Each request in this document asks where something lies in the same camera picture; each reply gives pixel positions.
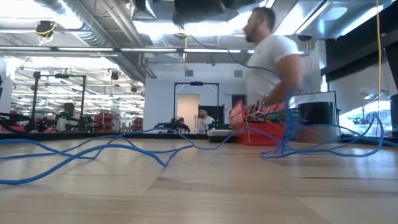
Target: wooden table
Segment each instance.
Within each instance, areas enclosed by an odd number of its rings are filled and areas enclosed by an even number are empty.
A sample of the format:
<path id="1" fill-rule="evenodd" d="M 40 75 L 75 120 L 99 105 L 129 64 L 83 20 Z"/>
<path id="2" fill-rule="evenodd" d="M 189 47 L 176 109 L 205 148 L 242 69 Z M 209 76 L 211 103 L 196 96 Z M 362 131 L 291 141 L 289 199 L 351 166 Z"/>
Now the wooden table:
<path id="1" fill-rule="evenodd" d="M 67 149 L 82 141 L 44 144 Z M 133 142 L 152 150 L 187 144 Z M 397 223 L 395 149 L 367 158 L 312 154 L 264 161 L 259 153 L 265 149 L 240 144 L 225 144 L 217 151 L 187 149 L 166 169 L 148 156 L 107 149 L 95 161 L 71 162 L 32 184 L 0 185 L 0 223 Z M 0 156 L 42 151 L 28 144 L 2 145 Z M 62 160 L 1 161 L 0 179 L 30 177 Z"/>

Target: person in background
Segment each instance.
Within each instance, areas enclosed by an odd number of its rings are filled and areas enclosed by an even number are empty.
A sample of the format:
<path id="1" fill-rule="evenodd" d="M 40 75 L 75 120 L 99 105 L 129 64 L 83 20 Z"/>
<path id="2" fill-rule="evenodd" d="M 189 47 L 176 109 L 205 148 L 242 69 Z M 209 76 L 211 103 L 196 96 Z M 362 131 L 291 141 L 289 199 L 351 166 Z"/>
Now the person in background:
<path id="1" fill-rule="evenodd" d="M 63 105 L 63 109 L 64 112 L 61 112 L 59 115 L 55 117 L 55 119 L 57 120 L 57 126 L 56 126 L 57 131 L 67 131 L 67 128 L 65 127 L 66 124 L 70 124 L 72 126 L 78 124 L 77 121 L 70 121 L 66 118 L 63 118 L 63 117 L 71 117 L 76 119 L 79 118 L 73 115 L 73 112 L 75 111 L 75 105 L 73 103 L 65 103 Z"/>
<path id="2" fill-rule="evenodd" d="M 245 72 L 248 105 L 274 105 L 302 89 L 303 72 L 297 45 L 283 35 L 272 35 L 274 26 L 274 11 L 257 7 L 243 28 L 246 40 L 256 46 L 247 65 L 270 70 L 249 68 Z"/>
<path id="3" fill-rule="evenodd" d="M 199 108 L 198 112 L 198 126 L 197 130 L 199 132 L 205 132 L 208 129 L 208 125 L 213 122 L 214 119 L 207 114 L 207 110 Z"/>

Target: ceiling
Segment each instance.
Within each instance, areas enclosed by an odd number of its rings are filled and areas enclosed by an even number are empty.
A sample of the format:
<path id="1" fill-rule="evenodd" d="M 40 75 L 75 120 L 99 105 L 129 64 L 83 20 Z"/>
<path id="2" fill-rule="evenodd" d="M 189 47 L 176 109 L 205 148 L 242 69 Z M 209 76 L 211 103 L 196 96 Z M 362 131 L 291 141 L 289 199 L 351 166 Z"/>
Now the ceiling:
<path id="1" fill-rule="evenodd" d="M 391 2 L 392 0 L 380 0 L 379 9 L 386 8 Z M 227 9 L 220 15 L 209 17 L 206 22 L 187 24 L 185 30 L 181 30 L 172 23 L 173 1 L 159 1 L 152 5 L 156 19 L 139 12 L 134 6 L 131 7 L 130 0 L 2 1 L 0 45 L 35 46 L 41 43 L 49 47 L 203 48 L 190 36 L 185 41 L 184 38 L 179 39 L 174 35 L 176 32 L 187 32 L 195 36 L 201 44 L 211 48 L 253 49 L 253 45 L 246 42 L 242 28 L 251 10 L 259 4 L 275 10 L 275 33 L 288 35 L 296 40 L 299 50 L 307 49 L 307 44 L 299 41 L 297 34 L 310 35 L 315 39 L 336 38 L 364 22 L 367 18 L 363 16 L 369 17 L 375 13 L 375 0 L 265 0 L 238 10 Z M 35 33 L 35 26 L 43 20 L 53 21 L 57 25 L 53 37 L 48 42 L 43 42 L 43 37 Z M 33 93 L 30 88 L 34 82 L 32 73 L 34 70 L 41 70 L 45 74 L 86 75 L 87 84 L 102 85 L 87 86 L 87 112 L 95 113 L 113 106 L 120 110 L 134 111 L 133 113 L 138 115 L 141 115 L 144 109 L 143 85 L 146 78 L 170 79 L 173 75 L 164 74 L 183 73 L 181 67 L 184 62 L 187 62 L 192 70 L 203 70 L 207 67 L 223 69 L 225 66 L 231 68 L 230 64 L 234 63 L 228 54 L 33 54 L 8 51 L 0 52 L 0 55 L 13 61 L 16 67 L 23 68 L 17 69 L 15 74 L 13 107 L 16 109 L 29 110 L 32 99 L 29 94 Z M 237 54 L 235 57 L 245 62 L 249 55 Z M 110 79 L 109 74 L 112 71 L 119 73 L 119 80 Z M 59 80 L 40 79 L 40 93 L 46 94 L 39 96 L 40 104 L 44 105 L 43 113 L 57 113 L 61 110 L 62 103 L 57 100 L 74 101 L 79 104 L 79 97 L 54 95 L 80 93 L 76 86 L 81 84 L 81 80 L 71 77 L 69 82 L 70 84 L 62 82 L 65 86 L 60 86 Z M 132 93 L 133 86 L 139 91 Z"/>

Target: workstation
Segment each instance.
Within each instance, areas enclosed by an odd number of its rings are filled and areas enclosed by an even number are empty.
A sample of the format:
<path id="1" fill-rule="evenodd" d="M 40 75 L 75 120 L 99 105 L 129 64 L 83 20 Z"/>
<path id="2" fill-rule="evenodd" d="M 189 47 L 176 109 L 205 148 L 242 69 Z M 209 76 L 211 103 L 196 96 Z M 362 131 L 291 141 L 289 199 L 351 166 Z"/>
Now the workstation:
<path id="1" fill-rule="evenodd" d="M 1 223 L 396 223 L 397 13 L 0 3 Z"/>

